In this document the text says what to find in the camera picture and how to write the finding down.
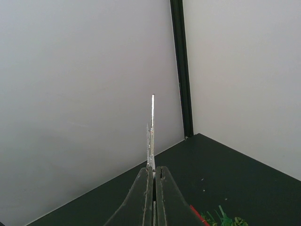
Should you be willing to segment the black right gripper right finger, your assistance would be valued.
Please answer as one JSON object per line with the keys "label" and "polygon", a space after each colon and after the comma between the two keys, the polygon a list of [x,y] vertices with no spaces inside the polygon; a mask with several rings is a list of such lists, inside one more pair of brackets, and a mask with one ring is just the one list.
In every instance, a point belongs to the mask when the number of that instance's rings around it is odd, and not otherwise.
{"label": "black right gripper right finger", "polygon": [[185,201],[169,169],[156,168],[156,209],[158,226],[203,226]]}

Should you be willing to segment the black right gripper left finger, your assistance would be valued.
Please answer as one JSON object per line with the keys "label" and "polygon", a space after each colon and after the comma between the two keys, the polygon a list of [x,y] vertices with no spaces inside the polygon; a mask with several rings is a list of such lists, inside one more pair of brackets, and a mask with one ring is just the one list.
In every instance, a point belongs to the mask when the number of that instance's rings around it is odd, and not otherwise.
{"label": "black right gripper left finger", "polygon": [[125,200],[105,225],[153,225],[153,172],[150,167],[140,169]]}

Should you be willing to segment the silver red star ornament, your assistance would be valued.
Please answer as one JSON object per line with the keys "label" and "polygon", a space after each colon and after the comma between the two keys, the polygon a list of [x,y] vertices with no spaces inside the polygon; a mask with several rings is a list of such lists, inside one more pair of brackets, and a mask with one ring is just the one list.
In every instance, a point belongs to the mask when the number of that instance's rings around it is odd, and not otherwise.
{"label": "silver red star ornament", "polygon": [[[151,96],[151,117],[150,123],[147,125],[147,166],[152,169],[153,172],[153,225],[157,225],[157,209],[156,209],[156,164],[155,164],[155,95]],[[193,212],[199,217],[199,219],[204,223],[200,214],[191,207]]]}

